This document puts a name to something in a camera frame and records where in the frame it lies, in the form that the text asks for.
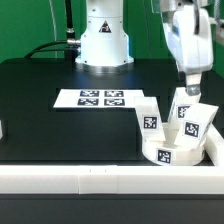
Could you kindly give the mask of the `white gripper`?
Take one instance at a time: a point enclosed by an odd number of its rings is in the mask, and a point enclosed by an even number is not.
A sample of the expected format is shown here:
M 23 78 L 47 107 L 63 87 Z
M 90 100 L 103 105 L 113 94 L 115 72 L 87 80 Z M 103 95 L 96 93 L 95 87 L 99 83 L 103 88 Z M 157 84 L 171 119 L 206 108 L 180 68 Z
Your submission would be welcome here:
M 163 22 L 165 40 L 179 71 L 186 73 L 186 93 L 201 93 L 202 72 L 213 65 L 213 49 L 209 15 L 199 9 L 199 33 L 195 33 L 193 5 L 185 5 L 174 12 L 171 22 Z

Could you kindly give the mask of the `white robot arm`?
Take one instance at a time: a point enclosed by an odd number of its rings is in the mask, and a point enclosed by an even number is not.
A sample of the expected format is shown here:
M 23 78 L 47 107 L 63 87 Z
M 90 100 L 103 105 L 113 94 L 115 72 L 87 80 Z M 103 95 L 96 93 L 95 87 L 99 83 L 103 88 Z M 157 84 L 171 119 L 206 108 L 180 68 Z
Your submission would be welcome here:
M 202 73 L 213 65 L 211 26 L 224 30 L 221 0 L 151 0 L 161 15 L 165 40 L 177 69 L 185 75 L 186 93 L 200 93 Z M 87 26 L 81 35 L 82 69 L 111 72 L 134 62 L 123 30 L 123 0 L 86 0 Z

